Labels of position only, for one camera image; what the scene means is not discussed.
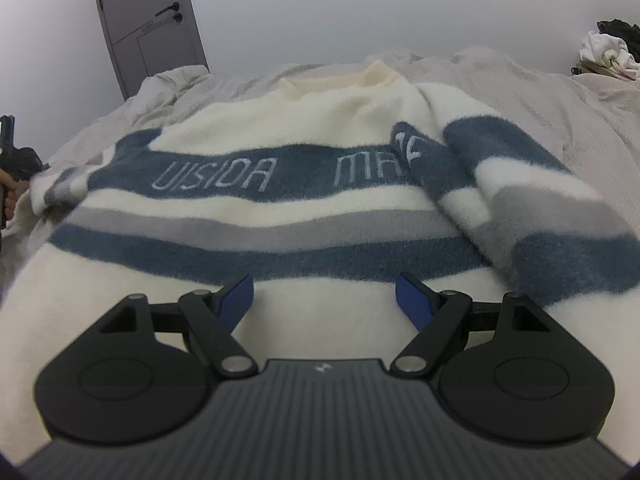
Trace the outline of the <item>person's left hand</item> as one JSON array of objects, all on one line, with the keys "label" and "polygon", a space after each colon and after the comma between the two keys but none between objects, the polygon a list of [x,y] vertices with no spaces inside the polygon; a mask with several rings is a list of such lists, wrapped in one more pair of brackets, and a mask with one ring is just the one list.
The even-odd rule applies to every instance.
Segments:
[{"label": "person's left hand", "polygon": [[4,192],[3,211],[8,220],[14,217],[17,201],[29,187],[27,181],[15,181],[6,171],[0,170],[1,185],[6,188]]}]

